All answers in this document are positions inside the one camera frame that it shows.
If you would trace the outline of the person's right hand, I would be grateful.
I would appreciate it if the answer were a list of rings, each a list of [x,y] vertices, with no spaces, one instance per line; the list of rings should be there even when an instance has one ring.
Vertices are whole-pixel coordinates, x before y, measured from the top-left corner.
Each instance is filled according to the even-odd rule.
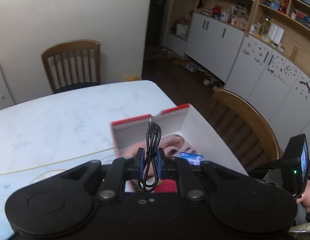
[[[296,200],[296,203],[301,203],[306,208],[307,214],[310,214],[310,180],[307,181],[303,196],[301,198],[298,198]]]

